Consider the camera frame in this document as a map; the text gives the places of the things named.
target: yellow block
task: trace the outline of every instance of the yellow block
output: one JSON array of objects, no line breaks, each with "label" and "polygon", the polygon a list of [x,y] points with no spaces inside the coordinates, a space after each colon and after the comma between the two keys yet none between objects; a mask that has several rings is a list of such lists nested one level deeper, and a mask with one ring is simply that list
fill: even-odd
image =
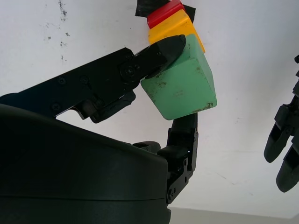
[{"label": "yellow block", "polygon": [[149,30],[149,42],[150,44],[156,43],[169,36],[175,35],[189,35],[195,34],[202,51],[205,53],[205,48],[189,18],[187,13],[181,9],[172,16],[168,17],[163,22],[159,23],[155,27]]}]

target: dirt stain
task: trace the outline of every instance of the dirt stain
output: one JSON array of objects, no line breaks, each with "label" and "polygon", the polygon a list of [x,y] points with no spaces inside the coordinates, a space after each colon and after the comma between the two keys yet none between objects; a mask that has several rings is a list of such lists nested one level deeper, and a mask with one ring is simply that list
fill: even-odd
[{"label": "dirt stain", "polygon": [[160,88],[163,88],[163,87],[165,87],[166,85],[167,85],[166,82],[158,83],[158,86],[159,86]]},{"label": "dirt stain", "polygon": [[65,21],[66,20],[66,15],[67,15],[67,12],[64,9],[65,4],[62,2],[62,0],[59,0],[58,4],[59,4],[60,12],[61,12],[61,15],[62,15],[61,21]]},{"label": "dirt stain", "polygon": [[67,43],[63,43],[62,41],[60,42],[60,46],[61,47],[66,47],[67,46]]},{"label": "dirt stain", "polygon": [[192,113],[197,113],[197,112],[200,112],[200,111],[204,111],[204,110],[210,109],[212,107],[213,107],[213,103],[207,103],[204,108],[192,111]]},{"label": "dirt stain", "polygon": [[183,94],[184,94],[184,91],[183,91],[183,90],[180,90],[180,91],[175,92],[175,93],[173,94],[173,96],[175,96],[175,97],[180,97],[180,96],[183,96]]}]

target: screw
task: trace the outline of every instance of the screw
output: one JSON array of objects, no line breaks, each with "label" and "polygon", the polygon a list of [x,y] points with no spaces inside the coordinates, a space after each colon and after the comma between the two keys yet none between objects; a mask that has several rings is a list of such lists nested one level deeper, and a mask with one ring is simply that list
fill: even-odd
[{"label": "screw", "polygon": [[54,103],[52,104],[51,108],[53,111],[60,111],[61,106],[58,103]]},{"label": "screw", "polygon": [[292,128],[288,127],[286,130],[285,130],[285,133],[286,134],[290,134],[292,132]]},{"label": "screw", "polygon": [[64,77],[58,77],[58,83],[61,84],[61,85],[64,85],[66,84],[66,79]]},{"label": "screw", "polygon": [[126,69],[126,74],[128,75],[128,76],[133,76],[134,75],[134,69],[131,67],[131,66],[129,66],[127,69]]},{"label": "screw", "polygon": [[89,82],[88,77],[87,76],[81,76],[80,77],[80,82],[82,82],[83,84],[87,84]]},{"label": "screw", "polygon": [[126,59],[131,59],[132,58],[132,55],[131,54],[126,54]]},{"label": "screw", "polygon": [[172,197],[173,197],[173,190],[169,189],[169,191],[168,191],[168,200],[171,200]]}]

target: green block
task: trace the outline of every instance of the green block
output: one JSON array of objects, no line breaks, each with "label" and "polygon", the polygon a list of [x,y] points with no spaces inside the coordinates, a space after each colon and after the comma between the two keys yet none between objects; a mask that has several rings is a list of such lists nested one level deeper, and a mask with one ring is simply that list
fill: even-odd
[{"label": "green block", "polygon": [[217,105],[212,71],[194,34],[186,36],[183,54],[168,69],[141,86],[167,120]]}]

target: black tape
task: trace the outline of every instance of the black tape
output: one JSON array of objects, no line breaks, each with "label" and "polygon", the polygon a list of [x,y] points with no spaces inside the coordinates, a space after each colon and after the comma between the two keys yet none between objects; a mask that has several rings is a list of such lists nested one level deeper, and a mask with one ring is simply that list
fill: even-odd
[{"label": "black tape", "polygon": [[[168,0],[137,0],[137,7],[135,16],[147,17],[158,8],[167,4]],[[184,5],[185,11],[190,17],[190,20],[194,21],[195,8]]]}]

